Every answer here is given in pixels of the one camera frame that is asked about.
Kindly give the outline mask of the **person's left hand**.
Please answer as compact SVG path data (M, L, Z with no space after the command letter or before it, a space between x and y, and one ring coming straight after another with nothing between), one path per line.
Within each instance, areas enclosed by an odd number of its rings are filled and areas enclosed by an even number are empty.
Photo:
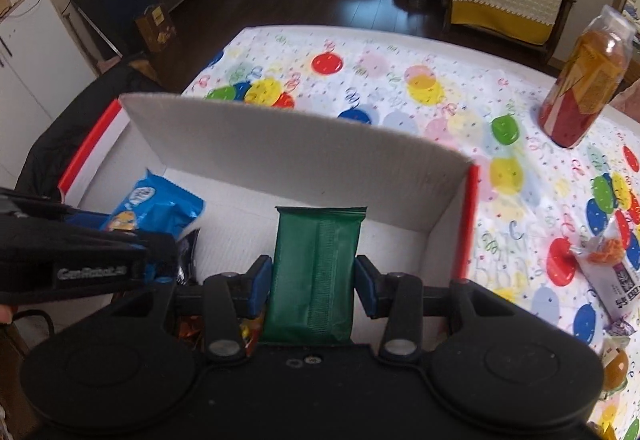
M11 324L13 321L13 309L6 305L0 305L0 323Z

